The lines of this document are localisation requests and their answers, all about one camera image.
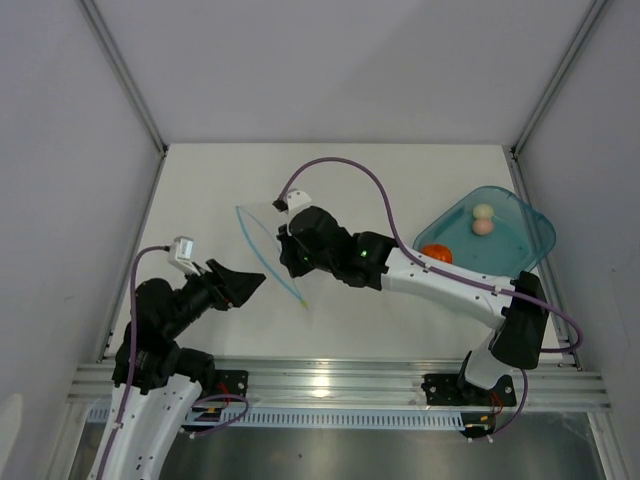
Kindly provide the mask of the clear zip top bag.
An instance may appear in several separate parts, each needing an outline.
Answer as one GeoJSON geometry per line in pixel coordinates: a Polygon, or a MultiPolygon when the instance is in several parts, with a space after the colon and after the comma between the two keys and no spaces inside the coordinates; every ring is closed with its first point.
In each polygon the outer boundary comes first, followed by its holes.
{"type": "Polygon", "coordinates": [[[313,301],[307,285],[292,279],[280,262],[283,247],[277,234],[285,215],[269,202],[236,205],[235,213],[242,236],[267,277],[265,291],[270,311],[276,317],[311,325],[313,301]]]}

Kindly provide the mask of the orange toy pumpkin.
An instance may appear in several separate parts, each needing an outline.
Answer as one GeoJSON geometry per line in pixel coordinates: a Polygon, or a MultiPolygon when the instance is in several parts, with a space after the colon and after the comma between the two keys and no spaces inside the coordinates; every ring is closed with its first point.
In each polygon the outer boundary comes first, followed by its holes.
{"type": "Polygon", "coordinates": [[[452,264],[453,263],[453,254],[452,251],[445,245],[442,244],[428,244],[424,245],[420,252],[427,257],[432,259],[452,264]]]}

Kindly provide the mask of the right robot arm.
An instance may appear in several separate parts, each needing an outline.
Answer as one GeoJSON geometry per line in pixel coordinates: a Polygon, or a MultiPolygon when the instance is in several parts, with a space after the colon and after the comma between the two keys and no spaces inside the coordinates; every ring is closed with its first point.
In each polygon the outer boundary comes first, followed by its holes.
{"type": "Polygon", "coordinates": [[[413,295],[460,311],[490,329],[463,360],[455,395],[467,405],[488,403],[511,370],[539,363],[548,311],[539,278],[488,280],[402,248],[375,233],[349,233],[326,210],[309,206],[290,216],[276,235],[280,262],[293,278],[319,270],[354,288],[413,295]]]}

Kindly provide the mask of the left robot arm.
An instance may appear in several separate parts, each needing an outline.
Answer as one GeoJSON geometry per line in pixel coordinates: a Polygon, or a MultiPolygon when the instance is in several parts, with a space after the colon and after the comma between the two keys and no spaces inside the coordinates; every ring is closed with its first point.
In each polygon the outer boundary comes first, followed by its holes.
{"type": "Polygon", "coordinates": [[[249,404],[216,369],[214,357],[176,339],[209,310],[243,306],[262,273],[229,270],[210,259],[179,289],[152,278],[135,283],[131,320],[115,357],[111,410],[91,479],[156,479],[190,412],[207,402],[249,404]]]}

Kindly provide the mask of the pink toy egg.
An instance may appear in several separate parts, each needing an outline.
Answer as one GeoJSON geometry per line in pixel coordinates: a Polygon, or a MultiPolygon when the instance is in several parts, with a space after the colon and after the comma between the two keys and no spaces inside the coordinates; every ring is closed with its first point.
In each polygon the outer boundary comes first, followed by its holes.
{"type": "Polygon", "coordinates": [[[478,236],[486,236],[493,232],[494,223],[491,219],[476,219],[472,224],[472,231],[478,236]]]}

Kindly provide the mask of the cream toy egg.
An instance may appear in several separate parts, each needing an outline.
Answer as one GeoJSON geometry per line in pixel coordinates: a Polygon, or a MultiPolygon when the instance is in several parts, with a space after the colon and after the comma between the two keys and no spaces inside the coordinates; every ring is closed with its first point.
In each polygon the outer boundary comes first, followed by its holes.
{"type": "Polygon", "coordinates": [[[476,220],[490,220],[494,215],[494,209],[486,203],[478,204],[474,207],[472,215],[476,220]]]}

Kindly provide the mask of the teal plastic tray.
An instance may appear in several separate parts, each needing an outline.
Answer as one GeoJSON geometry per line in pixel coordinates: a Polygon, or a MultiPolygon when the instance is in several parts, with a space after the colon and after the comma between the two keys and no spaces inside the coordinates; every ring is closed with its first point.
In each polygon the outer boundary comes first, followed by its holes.
{"type": "Polygon", "coordinates": [[[550,220],[515,193],[498,186],[482,186],[453,204],[413,241],[412,248],[443,245],[452,253],[453,264],[494,276],[516,278],[546,257],[556,243],[550,220]],[[493,230],[473,232],[473,209],[493,209],[493,230]]]}

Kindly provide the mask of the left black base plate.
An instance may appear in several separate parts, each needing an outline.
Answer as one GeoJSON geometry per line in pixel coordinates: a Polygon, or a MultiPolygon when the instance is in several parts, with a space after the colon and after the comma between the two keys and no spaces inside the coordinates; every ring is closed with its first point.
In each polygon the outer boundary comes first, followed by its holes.
{"type": "Polygon", "coordinates": [[[248,383],[249,372],[246,370],[217,370],[213,394],[245,397],[248,383]]]}

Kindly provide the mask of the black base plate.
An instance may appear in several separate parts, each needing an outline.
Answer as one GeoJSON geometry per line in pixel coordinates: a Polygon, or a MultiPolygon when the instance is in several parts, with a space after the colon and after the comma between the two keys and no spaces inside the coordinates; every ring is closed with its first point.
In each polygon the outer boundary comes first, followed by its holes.
{"type": "Polygon", "coordinates": [[[489,390],[473,386],[454,373],[431,373],[421,384],[429,406],[514,407],[517,404],[512,377],[503,375],[489,390]]]}
{"type": "Polygon", "coordinates": [[[245,397],[248,383],[249,372],[246,370],[217,370],[213,394],[245,397]]]}

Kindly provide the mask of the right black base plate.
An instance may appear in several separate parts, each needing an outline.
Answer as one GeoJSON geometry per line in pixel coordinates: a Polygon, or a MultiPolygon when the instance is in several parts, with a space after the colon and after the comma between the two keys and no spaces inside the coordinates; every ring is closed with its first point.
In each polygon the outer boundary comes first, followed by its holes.
{"type": "Polygon", "coordinates": [[[431,373],[421,384],[429,406],[514,407],[517,404],[512,377],[503,375],[489,390],[473,386],[454,373],[431,373]]]}

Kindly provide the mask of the right aluminium frame post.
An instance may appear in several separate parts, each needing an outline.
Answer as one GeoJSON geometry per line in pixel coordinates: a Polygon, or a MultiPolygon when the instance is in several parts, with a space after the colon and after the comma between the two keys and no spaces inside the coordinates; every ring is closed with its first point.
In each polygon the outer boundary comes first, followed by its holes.
{"type": "Polygon", "coordinates": [[[590,1],[567,46],[562,50],[558,62],[546,81],[541,94],[527,115],[516,139],[510,147],[511,158],[518,161],[525,147],[541,125],[545,115],[562,91],[580,57],[586,51],[591,38],[596,33],[613,1],[590,1]]]}

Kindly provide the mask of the aluminium frame post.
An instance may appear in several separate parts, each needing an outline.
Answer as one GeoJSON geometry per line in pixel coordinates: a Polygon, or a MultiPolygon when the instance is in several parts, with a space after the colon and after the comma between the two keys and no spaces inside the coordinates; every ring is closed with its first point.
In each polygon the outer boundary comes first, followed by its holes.
{"type": "Polygon", "coordinates": [[[134,114],[143,126],[155,150],[163,157],[168,150],[167,143],[160,133],[148,104],[127,65],[111,29],[102,15],[98,3],[93,0],[78,0],[76,4],[94,35],[98,46],[102,50],[134,114]]]}
{"type": "Polygon", "coordinates": [[[541,125],[545,115],[562,91],[580,57],[586,51],[591,38],[596,33],[613,1],[590,1],[567,46],[562,50],[558,62],[546,81],[541,94],[527,115],[516,139],[510,147],[511,158],[518,161],[525,147],[541,125]]]}

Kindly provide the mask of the left aluminium frame post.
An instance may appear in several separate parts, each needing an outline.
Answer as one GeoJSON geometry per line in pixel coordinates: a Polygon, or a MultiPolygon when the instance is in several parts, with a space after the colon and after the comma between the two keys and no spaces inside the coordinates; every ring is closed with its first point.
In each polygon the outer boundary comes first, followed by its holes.
{"type": "Polygon", "coordinates": [[[163,157],[168,150],[167,143],[160,133],[148,104],[127,65],[111,29],[102,15],[98,3],[93,0],[78,0],[76,4],[94,35],[98,46],[102,50],[134,114],[143,126],[155,150],[163,157]]]}

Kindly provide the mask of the aluminium mounting rail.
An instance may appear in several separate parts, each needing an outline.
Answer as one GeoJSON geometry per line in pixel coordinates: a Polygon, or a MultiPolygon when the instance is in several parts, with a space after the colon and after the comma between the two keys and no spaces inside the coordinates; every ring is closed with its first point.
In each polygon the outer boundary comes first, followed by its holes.
{"type": "MultiPolygon", "coordinates": [[[[427,373],[456,373],[453,361],[218,357],[219,370],[248,372],[251,405],[275,408],[408,409],[424,405],[427,373]]],[[[543,362],[527,374],[527,412],[607,412],[602,376],[543,362]]]]}

